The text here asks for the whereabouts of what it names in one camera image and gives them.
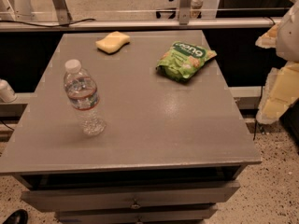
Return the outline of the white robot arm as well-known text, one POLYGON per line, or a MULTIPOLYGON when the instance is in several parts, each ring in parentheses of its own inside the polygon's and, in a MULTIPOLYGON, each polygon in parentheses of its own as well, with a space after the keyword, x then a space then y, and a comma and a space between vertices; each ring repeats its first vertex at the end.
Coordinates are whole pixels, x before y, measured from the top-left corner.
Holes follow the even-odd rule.
POLYGON ((257 121, 272 124, 299 99, 299 1, 255 45, 274 48, 276 55, 286 61, 282 68, 269 72, 258 106, 257 121))

